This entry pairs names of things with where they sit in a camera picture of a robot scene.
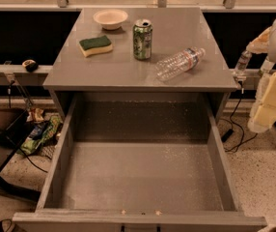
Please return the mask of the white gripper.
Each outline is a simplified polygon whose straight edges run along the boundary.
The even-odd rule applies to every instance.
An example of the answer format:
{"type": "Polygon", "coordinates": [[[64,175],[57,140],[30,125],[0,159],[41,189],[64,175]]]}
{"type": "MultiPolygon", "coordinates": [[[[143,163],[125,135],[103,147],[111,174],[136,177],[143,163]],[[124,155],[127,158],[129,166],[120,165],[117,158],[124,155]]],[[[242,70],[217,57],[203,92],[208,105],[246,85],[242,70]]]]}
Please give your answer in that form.
{"type": "MultiPolygon", "coordinates": [[[[270,28],[266,28],[253,41],[248,43],[246,50],[254,54],[266,53],[269,46],[270,28]]],[[[248,129],[262,133],[269,130],[276,122],[276,72],[264,73],[260,79],[256,100],[251,108],[248,129]]]]}

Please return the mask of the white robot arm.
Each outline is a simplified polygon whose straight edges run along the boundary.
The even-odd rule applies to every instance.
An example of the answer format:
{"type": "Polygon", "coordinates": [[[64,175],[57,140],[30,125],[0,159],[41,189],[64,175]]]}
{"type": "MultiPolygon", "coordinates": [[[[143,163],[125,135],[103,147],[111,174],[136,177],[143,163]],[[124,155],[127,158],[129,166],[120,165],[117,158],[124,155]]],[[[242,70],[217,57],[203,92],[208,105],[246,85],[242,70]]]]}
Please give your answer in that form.
{"type": "MultiPolygon", "coordinates": [[[[276,64],[276,19],[246,49],[251,53],[266,53],[268,60],[276,64]]],[[[264,73],[259,82],[256,101],[252,106],[248,128],[251,132],[262,133],[276,122],[276,72],[264,73]]]]}

